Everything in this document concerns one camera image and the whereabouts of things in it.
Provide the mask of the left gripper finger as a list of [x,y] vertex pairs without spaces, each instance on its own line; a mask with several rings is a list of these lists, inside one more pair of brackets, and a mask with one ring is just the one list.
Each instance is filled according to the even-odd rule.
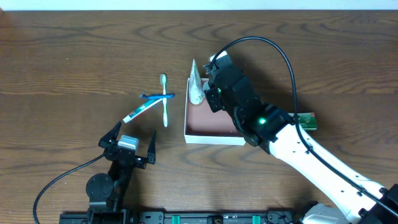
[[156,134],[157,134],[157,131],[154,131],[152,138],[150,140],[148,150],[147,150],[147,157],[156,157],[156,154],[155,154]]
[[98,146],[101,148],[109,148],[112,145],[116,144],[121,125],[122,122],[118,121],[114,126],[114,128],[111,129],[99,140]]

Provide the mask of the white lotion tube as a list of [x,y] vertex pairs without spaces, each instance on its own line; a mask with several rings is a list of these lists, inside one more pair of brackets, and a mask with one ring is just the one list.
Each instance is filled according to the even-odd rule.
[[190,71],[190,79],[188,83],[188,98],[190,103],[193,105],[200,105],[205,98],[203,85],[195,59],[193,59],[192,68]]

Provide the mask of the blue disposable razor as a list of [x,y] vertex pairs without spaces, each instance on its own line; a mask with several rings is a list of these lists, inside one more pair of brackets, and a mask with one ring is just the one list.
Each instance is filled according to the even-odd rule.
[[148,100],[158,100],[158,99],[164,99],[164,98],[174,98],[175,94],[163,94],[163,95],[146,95],[145,93],[141,94],[139,98],[144,98]]

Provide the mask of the green soap box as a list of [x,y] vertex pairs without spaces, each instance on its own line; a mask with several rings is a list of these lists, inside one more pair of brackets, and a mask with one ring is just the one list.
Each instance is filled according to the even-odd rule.
[[306,131],[316,131],[318,129],[315,113],[298,113],[298,123]]

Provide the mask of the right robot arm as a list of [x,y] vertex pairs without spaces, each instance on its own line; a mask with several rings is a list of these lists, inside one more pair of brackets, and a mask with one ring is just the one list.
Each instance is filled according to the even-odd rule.
[[213,112],[226,111],[245,141],[299,171],[335,205],[312,206],[301,223],[397,223],[397,186],[386,189],[359,174],[316,142],[297,118],[262,103],[227,52],[205,66],[206,99]]

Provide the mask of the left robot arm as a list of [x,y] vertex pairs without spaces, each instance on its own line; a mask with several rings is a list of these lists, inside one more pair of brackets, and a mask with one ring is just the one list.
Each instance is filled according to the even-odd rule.
[[123,208],[123,200],[135,168],[145,169],[148,164],[155,164],[155,139],[152,135],[145,157],[138,156],[139,140],[123,135],[118,137],[122,122],[106,133],[99,140],[99,147],[104,149],[104,157],[111,161],[109,171],[92,176],[86,184],[89,196],[88,224],[97,223],[136,223],[137,215],[130,209]]

